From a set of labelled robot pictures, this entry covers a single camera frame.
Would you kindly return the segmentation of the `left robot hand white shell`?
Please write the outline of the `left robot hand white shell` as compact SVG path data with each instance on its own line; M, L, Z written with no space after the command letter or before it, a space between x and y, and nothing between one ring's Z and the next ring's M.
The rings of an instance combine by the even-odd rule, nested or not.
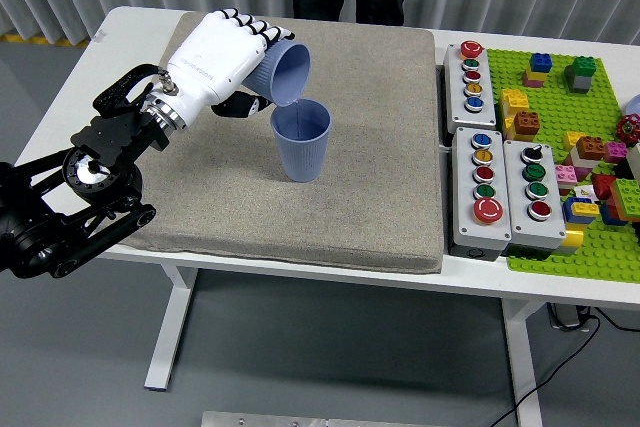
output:
M310 54L295 34L236 9L206 14L171 55L150 97L175 130L206 107L248 117L271 103L298 100Z

